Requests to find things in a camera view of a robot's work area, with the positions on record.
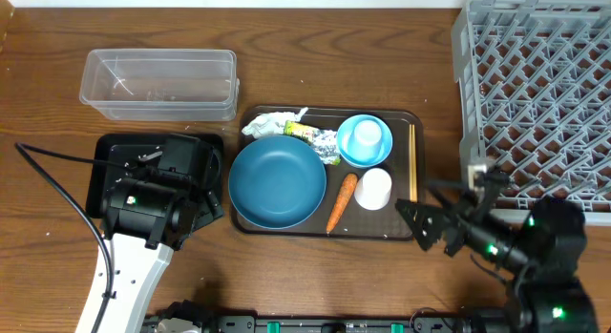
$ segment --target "green light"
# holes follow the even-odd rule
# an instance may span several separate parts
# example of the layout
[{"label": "green light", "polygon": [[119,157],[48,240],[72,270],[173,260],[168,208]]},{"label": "green light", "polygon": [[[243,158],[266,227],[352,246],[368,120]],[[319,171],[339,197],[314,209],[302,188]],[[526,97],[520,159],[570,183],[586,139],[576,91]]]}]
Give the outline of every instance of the green light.
[{"label": "green light", "polygon": [[566,313],[564,312],[564,309],[562,309],[562,307],[554,307],[554,309],[552,309],[552,317],[554,319],[564,319],[564,317],[566,316]]},{"label": "green light", "polygon": [[492,253],[496,256],[498,253],[498,248],[496,248],[493,244],[488,245],[488,253]]}]

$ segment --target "chopsticks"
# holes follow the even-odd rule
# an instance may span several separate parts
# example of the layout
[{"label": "chopsticks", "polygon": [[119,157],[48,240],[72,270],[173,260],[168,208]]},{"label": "chopsticks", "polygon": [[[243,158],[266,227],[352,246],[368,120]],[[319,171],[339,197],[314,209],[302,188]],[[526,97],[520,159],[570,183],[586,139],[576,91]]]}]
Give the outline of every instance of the chopsticks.
[{"label": "chopsticks", "polygon": [[418,201],[418,183],[416,181],[416,127],[410,125],[410,201]]}]

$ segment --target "blue bowl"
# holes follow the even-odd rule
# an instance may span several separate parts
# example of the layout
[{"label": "blue bowl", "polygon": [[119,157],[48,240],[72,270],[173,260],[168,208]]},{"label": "blue bowl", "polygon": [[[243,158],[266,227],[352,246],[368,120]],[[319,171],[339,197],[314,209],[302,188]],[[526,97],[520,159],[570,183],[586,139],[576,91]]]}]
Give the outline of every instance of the blue bowl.
[{"label": "blue bowl", "polygon": [[[350,139],[352,132],[354,132],[354,127],[364,120],[373,120],[380,126],[380,129],[382,130],[382,145],[377,156],[369,160],[357,160],[348,149],[348,140]],[[373,167],[389,157],[390,150],[392,150],[392,133],[390,132],[389,126],[384,123],[382,119],[376,116],[370,114],[354,115],[345,120],[340,126],[340,129],[337,131],[337,147],[340,150],[340,155],[342,158],[350,166],[356,168]]]},{"label": "blue bowl", "polygon": [[327,173],[302,140],[271,136],[244,148],[229,172],[233,206],[249,222],[283,229],[309,218],[325,196]]}]

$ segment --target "food package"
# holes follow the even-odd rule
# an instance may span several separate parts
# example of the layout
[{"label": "food package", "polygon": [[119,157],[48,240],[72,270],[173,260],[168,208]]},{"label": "food package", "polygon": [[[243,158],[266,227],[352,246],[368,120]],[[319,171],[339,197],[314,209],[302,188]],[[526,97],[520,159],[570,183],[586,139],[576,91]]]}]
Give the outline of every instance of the food package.
[{"label": "food package", "polygon": [[305,124],[287,121],[284,125],[284,134],[295,136],[312,147],[314,152],[326,165],[340,163],[340,150],[337,147],[337,132],[322,130]]},{"label": "food package", "polygon": [[284,132],[284,125],[287,121],[299,122],[302,116],[307,112],[307,108],[303,108],[298,114],[295,113],[268,113],[260,114],[253,119],[247,126],[242,128],[242,134],[252,135],[256,139],[272,136],[282,135]]}]

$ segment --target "blue cup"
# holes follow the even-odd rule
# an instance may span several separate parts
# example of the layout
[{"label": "blue cup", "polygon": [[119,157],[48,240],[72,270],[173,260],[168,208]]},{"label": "blue cup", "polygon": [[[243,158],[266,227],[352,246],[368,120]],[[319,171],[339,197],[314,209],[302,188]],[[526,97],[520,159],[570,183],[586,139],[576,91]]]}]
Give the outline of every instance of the blue cup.
[{"label": "blue cup", "polygon": [[382,128],[373,119],[364,119],[356,124],[348,138],[348,154],[359,163],[368,163],[380,155]]}]

